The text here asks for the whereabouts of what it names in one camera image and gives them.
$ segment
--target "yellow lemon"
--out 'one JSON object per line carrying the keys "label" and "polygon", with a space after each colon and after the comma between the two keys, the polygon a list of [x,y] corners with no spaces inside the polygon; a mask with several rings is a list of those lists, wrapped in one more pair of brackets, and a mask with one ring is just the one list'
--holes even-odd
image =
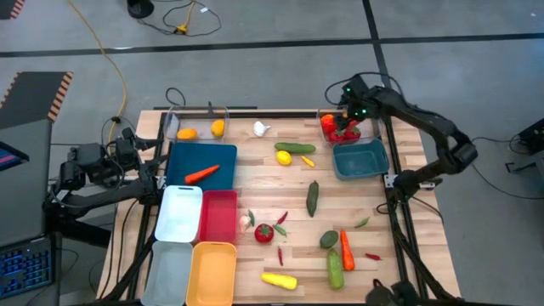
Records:
{"label": "yellow lemon", "polygon": [[197,132],[194,128],[183,128],[178,131],[178,139],[196,139]]}
{"label": "yellow lemon", "polygon": [[291,154],[287,151],[278,151],[278,153],[275,154],[275,158],[278,160],[280,165],[287,166],[291,165]]}
{"label": "yellow lemon", "polygon": [[212,123],[212,134],[215,137],[221,137],[224,133],[224,120],[216,120]]}

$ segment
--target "orange carrot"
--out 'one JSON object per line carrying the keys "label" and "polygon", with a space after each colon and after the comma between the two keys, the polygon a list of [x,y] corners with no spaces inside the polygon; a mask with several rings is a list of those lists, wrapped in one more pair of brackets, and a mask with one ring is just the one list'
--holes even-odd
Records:
{"label": "orange carrot", "polygon": [[351,253],[349,249],[348,236],[346,231],[342,229],[340,231],[340,241],[342,242],[342,261],[343,268],[346,271],[353,271],[355,269],[354,254]]}
{"label": "orange carrot", "polygon": [[205,179],[205,178],[209,177],[210,175],[212,175],[212,173],[218,171],[218,169],[219,169],[219,165],[215,165],[215,166],[206,168],[204,170],[201,170],[199,172],[189,174],[189,175],[187,175],[185,177],[185,183],[186,184],[196,184],[199,181],[201,181],[202,179]]}

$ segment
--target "wooden tabletop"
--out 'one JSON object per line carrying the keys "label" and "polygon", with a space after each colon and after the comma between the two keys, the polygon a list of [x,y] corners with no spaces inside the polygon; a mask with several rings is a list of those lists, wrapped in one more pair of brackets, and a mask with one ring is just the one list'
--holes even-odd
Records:
{"label": "wooden tabletop", "polygon": [[[272,128],[263,138],[257,138],[252,132],[252,125],[262,110],[254,111],[254,118],[231,118],[225,134],[225,143],[236,145],[238,148],[235,170],[238,213],[246,214],[247,210],[251,209],[257,224],[273,224],[288,211],[289,215],[283,224],[287,237],[275,235],[270,246],[263,246],[254,240],[254,228],[238,234],[234,302],[363,303],[366,294],[371,290],[373,279],[378,278],[385,286],[399,281],[388,216],[379,214],[376,210],[377,205],[385,202],[382,179],[338,180],[332,168],[332,150],[323,145],[320,126],[315,119],[262,119],[262,122]],[[161,113],[161,110],[142,111],[136,134],[144,139],[155,139],[161,128]],[[424,166],[427,160],[417,129],[395,119],[393,126],[403,169]],[[365,133],[371,133],[370,121],[363,124],[363,134]],[[382,133],[382,136],[388,147],[385,133]],[[291,166],[280,166],[275,160],[274,144],[281,141],[315,145],[317,150],[309,157],[316,166],[308,167],[297,156],[293,158]],[[167,148],[167,145],[163,146],[163,154],[167,154]],[[154,150],[141,152],[145,160],[152,159],[153,154]],[[315,216],[310,218],[306,211],[306,195],[308,185],[314,180],[320,184],[320,197]],[[432,191],[420,191],[416,196],[437,207]],[[122,222],[132,202],[121,202],[118,206],[113,269],[106,294],[116,284],[117,263],[121,255],[119,243]],[[423,262],[448,292],[458,296],[459,289],[450,251],[439,217],[417,201],[411,200],[410,204]],[[142,211],[143,207],[136,205],[127,218],[123,232],[121,276],[133,261]],[[399,212],[398,215],[400,223],[403,224],[402,213]],[[156,207],[152,209],[151,216],[148,235],[156,221]],[[371,217],[368,225],[355,229],[354,226],[366,217]],[[328,284],[326,250],[319,248],[319,239],[327,230],[340,229],[345,229],[348,233],[355,257],[355,271],[344,272],[344,288],[335,292]],[[283,251],[283,267],[277,258],[278,246]],[[334,247],[340,252],[339,242]],[[366,252],[379,255],[382,260],[366,258]],[[99,295],[110,269],[110,250],[107,254]],[[406,262],[411,282],[415,284],[413,267],[410,260],[406,259]],[[144,292],[148,265],[146,261],[140,269],[137,298]],[[298,288],[288,291],[265,284],[260,280],[262,272],[295,276],[298,278]]]}

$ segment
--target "cucumber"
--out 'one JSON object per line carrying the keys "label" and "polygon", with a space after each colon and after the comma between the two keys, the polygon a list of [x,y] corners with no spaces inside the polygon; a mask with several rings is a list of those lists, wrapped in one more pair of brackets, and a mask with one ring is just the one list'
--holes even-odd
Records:
{"label": "cucumber", "polygon": [[317,208],[317,198],[320,195],[320,185],[314,181],[308,187],[308,196],[306,197],[306,208],[310,217],[314,217]]}
{"label": "cucumber", "polygon": [[294,143],[277,143],[274,144],[277,150],[284,150],[292,154],[309,154],[315,152],[313,144],[294,144]]}
{"label": "cucumber", "polygon": [[320,247],[327,249],[334,246],[338,241],[338,233],[335,230],[329,230],[320,239]]}
{"label": "cucumber", "polygon": [[331,289],[338,290],[343,287],[343,268],[340,255],[334,250],[330,249],[326,255],[326,270],[329,273],[329,285]]}

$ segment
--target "light blue plastic bin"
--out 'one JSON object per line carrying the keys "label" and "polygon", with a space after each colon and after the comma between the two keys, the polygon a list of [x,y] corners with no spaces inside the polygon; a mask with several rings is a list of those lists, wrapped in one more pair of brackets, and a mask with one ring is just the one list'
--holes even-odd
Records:
{"label": "light blue plastic bin", "polygon": [[334,173],[341,180],[371,178],[389,170],[389,159],[382,141],[335,144],[332,147]]}

